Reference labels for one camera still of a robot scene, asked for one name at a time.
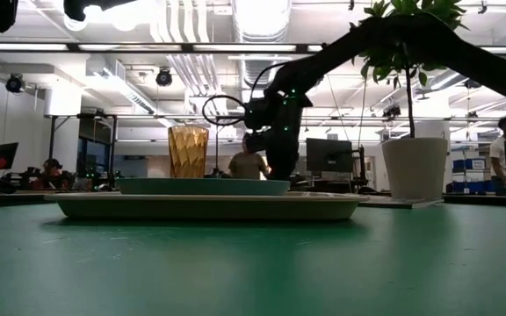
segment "plant stem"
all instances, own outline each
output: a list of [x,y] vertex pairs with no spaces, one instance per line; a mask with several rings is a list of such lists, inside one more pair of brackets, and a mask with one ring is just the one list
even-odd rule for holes
[[415,138],[415,121],[413,120],[413,92],[411,91],[411,68],[405,68],[405,80],[407,81],[408,93],[408,116],[409,116],[409,137]]

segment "green bowl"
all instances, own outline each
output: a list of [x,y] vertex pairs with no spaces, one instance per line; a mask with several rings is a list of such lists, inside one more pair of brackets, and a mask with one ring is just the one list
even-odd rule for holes
[[287,181],[220,178],[118,179],[122,194],[281,196],[290,189]]

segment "white pot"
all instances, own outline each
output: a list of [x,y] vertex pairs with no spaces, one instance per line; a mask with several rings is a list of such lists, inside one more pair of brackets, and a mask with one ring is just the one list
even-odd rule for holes
[[442,138],[390,140],[382,144],[394,198],[441,198],[448,141]]

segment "plate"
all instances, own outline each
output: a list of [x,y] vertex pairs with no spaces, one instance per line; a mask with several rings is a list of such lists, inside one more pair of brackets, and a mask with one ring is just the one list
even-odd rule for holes
[[45,196],[74,219],[348,219],[368,197],[290,192],[285,196],[174,196],[69,193]]
[[287,181],[224,178],[129,178],[117,185],[122,194],[142,195],[282,196],[290,188]]

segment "security camera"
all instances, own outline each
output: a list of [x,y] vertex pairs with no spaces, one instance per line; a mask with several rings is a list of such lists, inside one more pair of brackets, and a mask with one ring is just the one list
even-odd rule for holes
[[155,78],[155,82],[160,87],[167,87],[171,85],[173,82],[173,79],[171,78],[171,68],[169,67],[160,67],[159,68],[159,74]]
[[25,82],[23,81],[23,75],[21,74],[11,74],[11,78],[7,80],[5,84],[5,88],[7,91],[12,93],[21,93],[25,91]]

